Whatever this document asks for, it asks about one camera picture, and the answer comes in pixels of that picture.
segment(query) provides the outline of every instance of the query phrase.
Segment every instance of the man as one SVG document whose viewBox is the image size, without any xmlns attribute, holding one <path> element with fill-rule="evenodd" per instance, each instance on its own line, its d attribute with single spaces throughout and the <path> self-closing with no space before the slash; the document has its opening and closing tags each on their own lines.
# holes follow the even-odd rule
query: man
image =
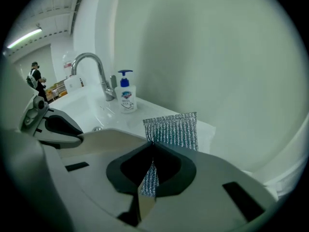
<svg viewBox="0 0 309 232">
<path fill-rule="evenodd" d="M 28 77 L 29 76 L 34 77 L 35 82 L 37 82 L 37 84 L 35 83 L 35 86 L 33 88 L 35 88 L 39 92 L 39 96 L 43 97 L 44 101 L 47 102 L 46 94 L 45 94 L 45 91 L 44 91 L 44 86 L 42 85 L 42 83 L 46 82 L 46 79 L 41 78 L 41 73 L 39 72 L 38 68 L 39 68 L 38 63 L 33 62 L 31 64 L 31 71 L 30 71 Z"/>
</svg>

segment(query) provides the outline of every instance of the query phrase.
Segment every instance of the soap dispenser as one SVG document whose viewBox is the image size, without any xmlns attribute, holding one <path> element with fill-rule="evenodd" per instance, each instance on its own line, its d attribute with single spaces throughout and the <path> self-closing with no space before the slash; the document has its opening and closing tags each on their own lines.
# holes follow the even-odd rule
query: soap dispenser
<svg viewBox="0 0 309 232">
<path fill-rule="evenodd" d="M 115 88 L 116 96 L 118 99 L 120 112 L 129 114 L 137 109 L 136 104 L 136 87 L 129 84 L 129 80 L 125 78 L 127 72 L 133 72 L 131 70 L 118 71 L 122 73 L 122 79 L 120 80 L 120 87 Z"/>
</svg>

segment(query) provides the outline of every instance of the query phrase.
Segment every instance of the fluorescent light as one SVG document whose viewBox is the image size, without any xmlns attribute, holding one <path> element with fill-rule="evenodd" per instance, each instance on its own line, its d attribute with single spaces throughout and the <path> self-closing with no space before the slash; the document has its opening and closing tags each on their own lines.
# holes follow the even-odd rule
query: fluorescent light
<svg viewBox="0 0 309 232">
<path fill-rule="evenodd" d="M 30 33 L 27 33 L 26 35 L 24 35 L 23 37 L 19 38 L 17 41 L 13 42 L 12 44 L 10 44 L 8 46 L 8 48 L 12 48 L 13 46 L 17 45 L 19 42 L 25 40 L 26 38 L 29 38 L 30 36 L 36 34 L 36 33 L 39 33 L 39 32 L 42 32 L 42 29 L 37 29 L 37 30 L 34 30 Z"/>
</svg>

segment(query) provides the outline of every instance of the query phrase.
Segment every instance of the sink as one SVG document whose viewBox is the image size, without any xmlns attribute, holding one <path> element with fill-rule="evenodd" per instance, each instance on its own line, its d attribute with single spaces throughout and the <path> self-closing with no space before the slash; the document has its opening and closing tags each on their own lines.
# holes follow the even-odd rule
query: sink
<svg viewBox="0 0 309 232">
<path fill-rule="evenodd" d="M 178 114 L 148 101 L 136 99 L 138 109 L 131 114 L 122 114 L 116 99 L 105 101 L 105 95 L 98 84 L 79 88 L 52 102 L 50 107 L 68 114 L 84 133 L 92 131 L 94 127 L 101 127 L 126 131 L 144 138 L 143 119 Z M 210 152 L 210 144 L 214 135 L 215 127 L 197 121 L 197 140 L 200 152 Z"/>
</svg>

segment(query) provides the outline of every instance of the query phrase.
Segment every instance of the silver scrub pad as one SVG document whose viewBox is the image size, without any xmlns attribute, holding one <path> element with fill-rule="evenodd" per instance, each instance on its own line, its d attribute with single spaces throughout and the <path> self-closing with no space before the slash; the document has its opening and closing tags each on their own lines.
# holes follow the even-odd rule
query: silver scrub pad
<svg viewBox="0 0 309 232">
<path fill-rule="evenodd" d="M 187 147 L 198 151 L 197 146 L 197 113 L 177 114 L 143 120 L 148 141 L 163 142 L 171 145 Z M 159 185 L 154 163 L 152 163 L 140 193 L 155 197 L 155 189 Z"/>
</svg>

